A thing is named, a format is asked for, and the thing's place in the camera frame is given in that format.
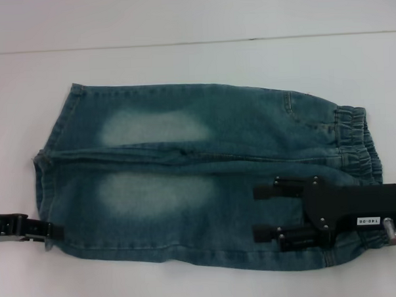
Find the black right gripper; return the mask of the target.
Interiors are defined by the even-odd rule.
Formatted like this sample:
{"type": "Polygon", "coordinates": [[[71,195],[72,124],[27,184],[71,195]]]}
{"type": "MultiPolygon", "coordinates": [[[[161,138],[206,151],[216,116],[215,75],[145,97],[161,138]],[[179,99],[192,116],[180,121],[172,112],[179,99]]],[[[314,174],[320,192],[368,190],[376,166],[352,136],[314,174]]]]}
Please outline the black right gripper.
{"type": "Polygon", "coordinates": [[[281,252],[328,248],[343,232],[385,232],[396,245],[396,184],[334,186],[311,177],[276,177],[272,183],[256,185],[254,200],[302,198],[305,225],[253,225],[256,243],[276,242],[281,252]]]}

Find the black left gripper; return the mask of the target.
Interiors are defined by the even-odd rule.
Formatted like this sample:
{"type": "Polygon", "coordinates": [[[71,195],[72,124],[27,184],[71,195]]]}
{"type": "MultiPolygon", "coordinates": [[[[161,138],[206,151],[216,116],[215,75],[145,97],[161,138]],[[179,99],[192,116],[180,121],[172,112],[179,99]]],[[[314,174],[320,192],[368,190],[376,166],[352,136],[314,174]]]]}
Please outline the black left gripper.
{"type": "Polygon", "coordinates": [[[51,222],[28,219],[25,214],[0,214],[0,242],[63,240],[64,228],[51,222]]]}

